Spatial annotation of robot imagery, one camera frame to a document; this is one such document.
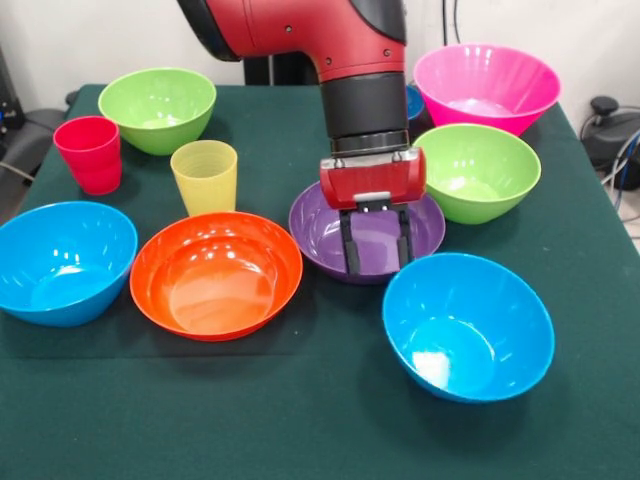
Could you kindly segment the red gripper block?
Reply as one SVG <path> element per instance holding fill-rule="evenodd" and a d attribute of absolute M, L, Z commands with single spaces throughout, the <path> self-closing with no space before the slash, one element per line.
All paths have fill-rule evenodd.
<path fill-rule="evenodd" d="M 328 205 L 339 211 L 340 232 L 348 275 L 359 273 L 357 244 L 351 230 L 352 209 L 359 204 L 388 201 L 402 204 L 419 200 L 426 186 L 426 158 L 419 147 L 354 157 L 332 157 L 320 162 L 319 178 Z M 397 207 L 400 264 L 413 260 L 410 212 Z"/>

